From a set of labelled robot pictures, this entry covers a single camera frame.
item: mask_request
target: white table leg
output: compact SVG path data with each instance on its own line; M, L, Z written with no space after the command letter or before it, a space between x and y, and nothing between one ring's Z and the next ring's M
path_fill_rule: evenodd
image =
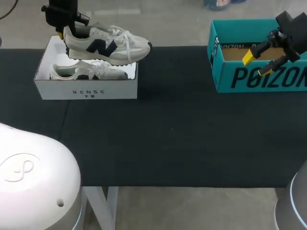
M115 230L113 213L106 201L101 187L83 187L89 203L97 217L98 223L103 230Z
M113 221L115 222L116 221L117 200L118 200L118 187L109 187L106 200L110 207Z

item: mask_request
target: black table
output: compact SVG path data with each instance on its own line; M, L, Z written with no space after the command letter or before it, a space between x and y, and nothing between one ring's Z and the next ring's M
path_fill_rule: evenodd
M0 50L0 122L76 157L84 186L284 187L307 159L307 93L218 94L204 46L155 47L138 100L43 101L43 50Z

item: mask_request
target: table leg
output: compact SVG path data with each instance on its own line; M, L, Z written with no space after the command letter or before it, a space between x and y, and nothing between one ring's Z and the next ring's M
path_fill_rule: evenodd
M114 213L101 187L83 187L87 199L97 217L98 223L103 230L115 230Z

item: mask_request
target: new balance sneaker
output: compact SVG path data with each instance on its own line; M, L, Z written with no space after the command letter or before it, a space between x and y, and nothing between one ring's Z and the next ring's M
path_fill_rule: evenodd
M112 66L104 61L95 61L97 65L79 61L73 66L51 66L51 80L122 80L127 79L125 71L112 69Z
M80 60L99 59L114 66L132 64L146 57L151 43L132 35L120 27L77 26L75 37L66 26L63 39L69 58Z

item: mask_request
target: cable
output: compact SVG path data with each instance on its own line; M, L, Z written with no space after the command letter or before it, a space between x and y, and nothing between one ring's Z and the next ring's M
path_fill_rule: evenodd
M5 17L7 17L7 16L9 16L9 14L15 9L17 3L18 3L18 0L15 0L15 3L14 3L14 5L12 6L12 8L11 8L5 15L1 16L1 17L0 17L0 20L3 19L3 18L5 18Z

